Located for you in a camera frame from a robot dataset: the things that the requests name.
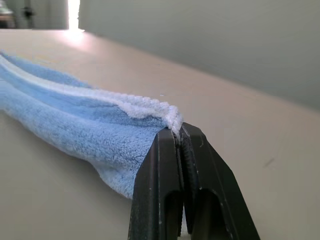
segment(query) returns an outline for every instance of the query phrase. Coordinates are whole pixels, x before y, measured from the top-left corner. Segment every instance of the white table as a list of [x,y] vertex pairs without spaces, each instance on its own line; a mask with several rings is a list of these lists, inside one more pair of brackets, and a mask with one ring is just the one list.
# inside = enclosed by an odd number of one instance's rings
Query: white table
[[[263,240],[318,239],[320,114],[88,33],[1,30],[0,48],[109,91],[179,107],[233,170]],[[123,240],[129,200],[0,114],[3,240]]]

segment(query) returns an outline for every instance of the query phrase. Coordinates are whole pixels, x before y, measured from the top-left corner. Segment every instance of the bright light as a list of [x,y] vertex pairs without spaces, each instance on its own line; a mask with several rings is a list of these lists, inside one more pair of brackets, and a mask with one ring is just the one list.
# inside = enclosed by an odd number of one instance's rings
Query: bright light
[[84,32],[84,30],[79,29],[79,7],[80,0],[68,0],[69,30]]

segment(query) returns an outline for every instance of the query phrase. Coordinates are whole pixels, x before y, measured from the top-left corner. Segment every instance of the folded towel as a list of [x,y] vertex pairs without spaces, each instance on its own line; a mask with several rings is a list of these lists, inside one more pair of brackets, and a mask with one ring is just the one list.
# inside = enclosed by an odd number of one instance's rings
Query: folded towel
[[178,133],[177,107],[109,92],[0,53],[0,109],[59,150],[91,163],[132,198],[136,173],[158,131]]

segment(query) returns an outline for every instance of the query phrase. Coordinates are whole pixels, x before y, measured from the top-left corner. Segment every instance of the microfiber cloth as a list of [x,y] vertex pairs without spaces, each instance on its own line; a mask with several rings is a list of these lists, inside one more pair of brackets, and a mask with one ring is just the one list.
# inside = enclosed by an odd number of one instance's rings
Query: microfiber cloth
[[96,89],[5,53],[0,109],[59,150],[91,163],[127,198],[156,133],[167,127],[179,135],[183,123],[167,102]]

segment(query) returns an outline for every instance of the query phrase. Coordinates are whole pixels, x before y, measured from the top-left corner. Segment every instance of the wall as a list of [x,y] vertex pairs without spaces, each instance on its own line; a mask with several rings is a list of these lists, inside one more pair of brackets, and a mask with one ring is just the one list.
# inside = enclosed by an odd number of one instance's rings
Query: wall
[[320,0],[81,0],[79,27],[320,110]]
[[[31,7],[36,13],[33,17],[35,29],[67,29],[68,0],[31,0]],[[22,14],[25,0],[6,0],[14,11],[19,29],[28,28],[28,23]]]

